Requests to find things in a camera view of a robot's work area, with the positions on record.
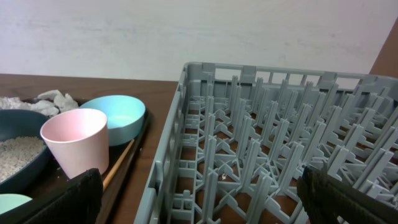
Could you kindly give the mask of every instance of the crumpled paper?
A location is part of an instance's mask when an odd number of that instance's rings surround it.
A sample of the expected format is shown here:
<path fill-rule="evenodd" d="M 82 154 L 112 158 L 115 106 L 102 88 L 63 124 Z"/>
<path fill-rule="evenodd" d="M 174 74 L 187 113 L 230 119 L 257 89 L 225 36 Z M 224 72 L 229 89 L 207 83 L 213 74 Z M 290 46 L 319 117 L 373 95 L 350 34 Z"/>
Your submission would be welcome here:
<path fill-rule="evenodd" d="M 38 96 L 37 103 L 22 102 L 19 97 L 0 97 L 0 109 L 31 110 L 52 117 L 79 108 L 78 103 L 67 93 L 65 96 L 59 90 L 50 90 Z"/>

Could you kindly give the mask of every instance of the mint green plate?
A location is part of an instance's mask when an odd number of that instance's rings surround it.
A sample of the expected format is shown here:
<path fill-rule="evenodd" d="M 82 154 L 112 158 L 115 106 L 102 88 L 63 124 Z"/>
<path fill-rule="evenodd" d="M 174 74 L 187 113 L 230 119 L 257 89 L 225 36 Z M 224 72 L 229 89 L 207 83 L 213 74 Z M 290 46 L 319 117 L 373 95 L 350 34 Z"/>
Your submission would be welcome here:
<path fill-rule="evenodd" d="M 0 194 L 0 214 L 6 213 L 30 200 L 32 199 L 25 195 Z"/>

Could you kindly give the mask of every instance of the dark tray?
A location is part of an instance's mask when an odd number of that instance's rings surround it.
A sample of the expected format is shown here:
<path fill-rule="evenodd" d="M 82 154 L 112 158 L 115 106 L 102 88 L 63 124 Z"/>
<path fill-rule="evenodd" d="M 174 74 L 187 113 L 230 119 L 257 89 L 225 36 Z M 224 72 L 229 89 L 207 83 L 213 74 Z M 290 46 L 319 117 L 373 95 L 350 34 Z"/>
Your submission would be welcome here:
<path fill-rule="evenodd" d="M 37 100 L 29 99 L 25 100 L 29 103 L 34 103 Z M 85 103 L 87 100 L 77 100 L 78 104 L 81 105 Z M 145 135 L 149 129 L 150 121 L 152 119 L 151 114 L 146 111 L 144 115 L 144 125 L 142 127 L 141 133 L 135 138 L 134 144 L 130 149 L 129 153 L 124 158 L 122 164 L 119 169 L 115 173 L 111 182 L 108 185 L 108 188 L 104 191 L 102 198 L 102 207 L 97 217 L 97 223 L 106 223 L 109 215 L 112 212 L 113 205 L 118 196 L 120 196 L 120 192 L 123 192 L 125 177 L 131 171 L 131 164 L 134 162 L 137 157 L 140 148 L 142 147 L 143 140 L 145 139 Z M 112 169 L 113 165 L 115 165 L 116 161 L 119 159 L 120 155 L 123 153 L 125 148 L 129 142 L 119 145 L 109 147 L 109 166 L 105 173 L 101 176 L 102 180 L 106 178 L 109 171 Z M 68 181 L 68 177 L 61 169 L 58 162 L 55 160 L 53 155 L 44 170 L 39 174 L 39 176 L 22 192 L 22 194 L 29 196 L 33 199 L 39 197 L 43 194 L 49 193 L 55 190 L 58 187 L 65 185 Z"/>

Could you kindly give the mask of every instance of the gray plastic dish rack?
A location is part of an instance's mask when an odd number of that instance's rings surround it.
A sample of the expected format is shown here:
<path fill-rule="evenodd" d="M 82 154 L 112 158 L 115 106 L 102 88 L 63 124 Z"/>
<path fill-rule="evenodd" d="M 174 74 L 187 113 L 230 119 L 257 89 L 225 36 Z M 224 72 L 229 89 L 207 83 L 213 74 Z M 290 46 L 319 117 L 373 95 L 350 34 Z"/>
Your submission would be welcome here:
<path fill-rule="evenodd" d="M 398 209 L 397 87 L 377 75 L 185 64 L 134 223 L 305 223 L 295 181 L 324 163 Z"/>

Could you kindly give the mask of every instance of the white wall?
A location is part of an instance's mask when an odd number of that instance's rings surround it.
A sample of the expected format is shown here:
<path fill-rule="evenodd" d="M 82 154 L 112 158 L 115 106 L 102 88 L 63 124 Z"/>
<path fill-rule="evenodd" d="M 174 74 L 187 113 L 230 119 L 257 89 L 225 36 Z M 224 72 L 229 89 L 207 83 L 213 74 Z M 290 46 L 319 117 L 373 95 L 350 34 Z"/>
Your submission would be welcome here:
<path fill-rule="evenodd" d="M 0 73 L 177 80 L 188 61 L 368 73 L 397 0 L 2 0 Z"/>

